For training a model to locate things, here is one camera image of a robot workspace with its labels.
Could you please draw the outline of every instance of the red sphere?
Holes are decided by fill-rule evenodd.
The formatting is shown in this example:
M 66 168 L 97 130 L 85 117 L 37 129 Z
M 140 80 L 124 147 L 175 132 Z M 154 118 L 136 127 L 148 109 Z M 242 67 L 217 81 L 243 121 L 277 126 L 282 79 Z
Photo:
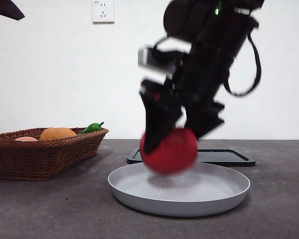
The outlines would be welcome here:
M 173 129 L 149 154 L 144 152 L 145 134 L 141 139 L 144 164 L 157 174 L 175 174 L 189 168 L 197 160 L 197 140 L 188 128 Z

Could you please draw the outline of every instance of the wicker basket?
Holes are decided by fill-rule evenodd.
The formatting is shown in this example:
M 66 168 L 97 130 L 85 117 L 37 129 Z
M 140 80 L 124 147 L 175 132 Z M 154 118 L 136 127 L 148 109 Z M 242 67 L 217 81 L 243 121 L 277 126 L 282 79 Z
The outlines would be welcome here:
M 97 154 L 107 129 L 50 141 L 19 142 L 18 137 L 39 139 L 46 128 L 0 134 L 0 179 L 47 181 L 63 170 Z M 72 128 L 76 133 L 84 128 Z

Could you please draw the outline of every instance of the table surface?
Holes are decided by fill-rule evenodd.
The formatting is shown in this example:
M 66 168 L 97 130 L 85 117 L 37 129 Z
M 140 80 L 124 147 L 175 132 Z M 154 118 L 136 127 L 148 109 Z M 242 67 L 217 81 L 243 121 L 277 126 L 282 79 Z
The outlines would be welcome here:
M 299 141 L 201 140 L 256 159 L 237 167 L 246 199 L 214 216 L 168 218 L 118 202 L 107 176 L 138 140 L 104 140 L 98 155 L 48 182 L 0 180 L 0 239 L 299 239 Z

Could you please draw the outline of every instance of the gray plate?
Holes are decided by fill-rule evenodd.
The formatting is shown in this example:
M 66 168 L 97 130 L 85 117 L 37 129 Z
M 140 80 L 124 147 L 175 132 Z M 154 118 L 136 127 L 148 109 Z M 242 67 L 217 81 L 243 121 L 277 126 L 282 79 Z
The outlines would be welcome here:
M 108 182 L 123 204 L 146 213 L 199 217 L 225 212 L 239 205 L 249 179 L 229 168 L 196 163 L 175 176 L 158 176 L 143 163 L 113 171 Z

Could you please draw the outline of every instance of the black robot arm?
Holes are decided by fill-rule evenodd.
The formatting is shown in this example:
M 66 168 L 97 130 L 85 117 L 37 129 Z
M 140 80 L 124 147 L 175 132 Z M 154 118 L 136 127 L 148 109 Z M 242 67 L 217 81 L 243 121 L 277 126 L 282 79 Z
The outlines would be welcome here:
M 153 48 L 139 52 L 139 64 L 166 72 L 164 85 L 145 79 L 141 98 L 146 109 L 145 153 L 152 152 L 174 128 L 186 109 L 185 127 L 197 138 L 210 132 L 224 121 L 218 113 L 224 108 L 214 102 L 219 87 L 228 85 L 229 69 L 246 38 L 252 43 L 257 63 L 255 83 L 259 83 L 261 65 L 251 32 L 258 27 L 250 16 L 263 0 L 174 0 L 164 14 L 168 37 L 191 43 L 187 53 L 163 52 Z

